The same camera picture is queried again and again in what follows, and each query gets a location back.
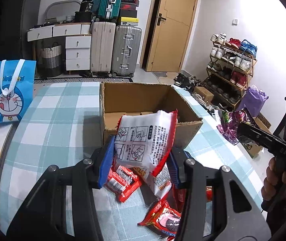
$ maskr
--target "cardboard box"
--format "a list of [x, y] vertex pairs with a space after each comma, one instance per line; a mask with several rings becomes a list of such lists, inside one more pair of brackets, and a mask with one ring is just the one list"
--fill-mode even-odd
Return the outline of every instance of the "cardboard box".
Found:
[[204, 101], [206, 102], [206, 105], [209, 106], [210, 102], [213, 100], [214, 94], [209, 92], [204, 87], [195, 87], [194, 92], [199, 94], [200, 96], [204, 97]]
[[[255, 118], [256, 124], [260, 127], [260, 129], [262, 129], [263, 131], [272, 134], [269, 129], [263, 124], [263, 122], [261, 120], [259, 120], [259, 118]], [[251, 156], [251, 158], [256, 157], [259, 152], [263, 149], [262, 146], [258, 146], [254, 143], [250, 143], [250, 144], [244, 144], [242, 143], [243, 147], [246, 149], [246, 151], [249, 153], [249, 155]]]
[[185, 148], [203, 124], [189, 103], [174, 88], [165, 84], [101, 83], [100, 112], [103, 142], [116, 135], [119, 119], [128, 115], [156, 113], [158, 110], [178, 110], [174, 144]]

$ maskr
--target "drawer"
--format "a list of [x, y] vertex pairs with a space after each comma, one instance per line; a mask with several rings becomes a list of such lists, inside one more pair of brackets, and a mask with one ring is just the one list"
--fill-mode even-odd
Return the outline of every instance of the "drawer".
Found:
[[27, 32], [27, 41], [35, 41], [39, 39], [50, 38], [52, 36], [53, 27], [45, 26], [33, 29]]
[[53, 37], [81, 34], [81, 24], [54, 26]]
[[66, 49], [66, 59], [89, 59], [91, 48]]
[[91, 28], [90, 24], [82, 24], [81, 34], [88, 34], [90, 28]]
[[89, 59], [66, 60], [66, 70], [89, 70]]
[[90, 48], [91, 36], [70, 36], [66, 37], [66, 49], [68, 48]]

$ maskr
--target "blue sneaker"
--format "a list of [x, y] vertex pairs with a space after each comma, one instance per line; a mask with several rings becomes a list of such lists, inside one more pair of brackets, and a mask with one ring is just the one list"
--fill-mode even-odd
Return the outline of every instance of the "blue sneaker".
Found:
[[239, 50], [244, 52], [250, 44], [251, 43], [249, 43], [247, 40], [243, 40], [241, 42], [241, 46], [239, 47]]
[[253, 55], [254, 58], [256, 58], [257, 51], [258, 51], [258, 47], [254, 46], [253, 44], [250, 44], [245, 50], [246, 53]]

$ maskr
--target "purple gift bag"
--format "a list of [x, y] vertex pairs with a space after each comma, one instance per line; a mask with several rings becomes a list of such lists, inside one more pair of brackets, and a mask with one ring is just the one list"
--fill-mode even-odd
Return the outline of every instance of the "purple gift bag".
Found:
[[269, 97], [265, 95], [265, 92], [259, 91], [255, 85], [248, 87], [247, 93], [241, 100], [237, 110], [241, 110], [247, 107], [252, 117], [257, 117]]

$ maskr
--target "blue tote bag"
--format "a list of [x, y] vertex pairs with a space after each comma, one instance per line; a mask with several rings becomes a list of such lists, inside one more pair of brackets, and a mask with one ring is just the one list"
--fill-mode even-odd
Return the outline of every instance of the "blue tote bag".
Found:
[[0, 62], [0, 122], [20, 121], [33, 100], [36, 61]]

